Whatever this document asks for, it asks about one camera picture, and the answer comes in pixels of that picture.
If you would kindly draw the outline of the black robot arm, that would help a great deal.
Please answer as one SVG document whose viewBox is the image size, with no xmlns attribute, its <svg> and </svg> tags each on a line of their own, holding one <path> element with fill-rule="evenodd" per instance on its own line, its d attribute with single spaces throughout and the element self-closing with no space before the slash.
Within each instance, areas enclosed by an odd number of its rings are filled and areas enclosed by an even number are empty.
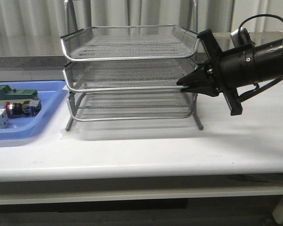
<svg viewBox="0 0 283 226">
<path fill-rule="evenodd" d="M 232 116 L 242 113 L 241 103 L 283 80 L 283 38 L 254 46 L 246 29 L 234 36 L 234 48 L 222 51 L 210 29 L 198 34 L 207 61 L 180 78 L 182 92 L 217 97 L 223 93 Z"/>
</svg>

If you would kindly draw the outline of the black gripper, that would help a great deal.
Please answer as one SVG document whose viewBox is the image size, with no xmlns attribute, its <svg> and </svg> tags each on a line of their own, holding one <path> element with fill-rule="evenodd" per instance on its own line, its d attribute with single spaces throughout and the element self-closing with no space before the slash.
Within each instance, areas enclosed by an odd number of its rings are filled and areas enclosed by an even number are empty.
<svg viewBox="0 0 283 226">
<path fill-rule="evenodd" d="M 210 29 L 206 29 L 198 34 L 198 38 L 201 40 L 208 59 L 210 60 L 217 86 L 220 88 L 225 97 L 231 116 L 241 115 L 242 105 L 237 100 L 237 88 L 227 85 L 222 77 L 221 56 L 223 52 L 212 31 Z M 180 78 L 176 84 L 179 86 L 185 86 L 185 88 L 181 89 L 181 92 L 204 94 L 210 97 L 219 96 L 217 86 L 208 73 L 208 66 L 206 64 L 200 65 L 190 74 Z"/>
</svg>

